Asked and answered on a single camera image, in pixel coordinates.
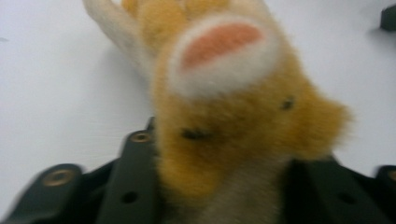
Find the fuzzy fabric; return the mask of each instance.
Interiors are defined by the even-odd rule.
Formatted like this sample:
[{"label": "fuzzy fabric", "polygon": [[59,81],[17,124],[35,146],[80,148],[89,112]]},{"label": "fuzzy fabric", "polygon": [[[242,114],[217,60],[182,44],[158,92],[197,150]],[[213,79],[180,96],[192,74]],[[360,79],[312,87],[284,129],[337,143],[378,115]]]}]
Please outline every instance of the fuzzy fabric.
[{"label": "fuzzy fabric", "polygon": [[150,77],[171,223],[280,219],[292,159],[318,160],[350,115],[317,91],[261,0],[84,0]]}]

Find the white background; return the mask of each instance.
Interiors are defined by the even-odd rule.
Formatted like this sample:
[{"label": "white background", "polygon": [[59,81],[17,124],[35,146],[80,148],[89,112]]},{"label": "white background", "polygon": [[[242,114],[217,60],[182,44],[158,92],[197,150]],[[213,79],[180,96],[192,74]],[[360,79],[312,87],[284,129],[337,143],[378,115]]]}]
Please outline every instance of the white background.
[{"label": "white background", "polygon": [[[378,29],[396,2],[267,2],[307,74],[355,114],[339,160],[365,175],[396,164],[396,34]],[[79,0],[0,0],[0,219],[35,174],[113,160],[150,116],[146,81]]]}]

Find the plush head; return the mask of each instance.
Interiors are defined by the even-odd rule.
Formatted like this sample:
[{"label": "plush head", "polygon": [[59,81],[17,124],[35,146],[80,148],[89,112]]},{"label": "plush head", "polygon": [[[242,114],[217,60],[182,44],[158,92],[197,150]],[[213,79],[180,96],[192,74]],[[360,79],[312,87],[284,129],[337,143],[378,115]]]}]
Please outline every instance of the plush head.
[{"label": "plush head", "polygon": [[245,161],[322,158],[348,120],[282,34],[235,15],[198,21],[169,45],[153,97],[163,181],[187,198],[210,194]]},{"label": "plush head", "polygon": [[[158,172],[170,193],[167,201],[196,207],[212,196],[223,198],[216,192],[240,196],[226,190],[231,183],[266,194],[242,195],[243,202],[279,207],[281,186],[270,176],[281,176],[291,158],[329,155],[342,137],[346,108],[306,78],[262,0],[122,0],[123,9],[111,0],[84,4],[104,33],[152,77]],[[260,184],[249,185],[257,179]],[[212,220],[227,215],[228,207],[221,207],[224,213]],[[250,207],[233,211],[243,217]]]}]

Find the plush ear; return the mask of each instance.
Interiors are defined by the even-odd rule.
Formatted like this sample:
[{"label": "plush ear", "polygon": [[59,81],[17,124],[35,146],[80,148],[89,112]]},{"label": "plush ear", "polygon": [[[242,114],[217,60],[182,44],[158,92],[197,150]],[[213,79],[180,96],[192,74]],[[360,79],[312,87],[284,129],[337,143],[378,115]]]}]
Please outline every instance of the plush ear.
[{"label": "plush ear", "polygon": [[331,154],[343,142],[352,120],[345,106],[321,96],[311,97],[312,102],[300,114],[301,122],[296,122],[294,133],[291,133],[296,141],[290,148],[303,160],[321,159]]},{"label": "plush ear", "polygon": [[235,15],[199,21],[182,34],[169,59],[170,90],[186,98],[240,91],[267,77],[279,59],[276,35]]}]

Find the plush toy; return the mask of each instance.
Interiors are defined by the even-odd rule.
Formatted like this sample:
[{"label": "plush toy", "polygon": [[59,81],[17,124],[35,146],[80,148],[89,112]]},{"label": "plush toy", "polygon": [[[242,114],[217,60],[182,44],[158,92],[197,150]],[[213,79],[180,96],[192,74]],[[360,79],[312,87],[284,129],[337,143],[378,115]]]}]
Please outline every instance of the plush toy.
[{"label": "plush toy", "polygon": [[171,223],[277,223],[293,159],[328,156],[347,109],[321,95],[262,0],[84,0],[141,68]]}]

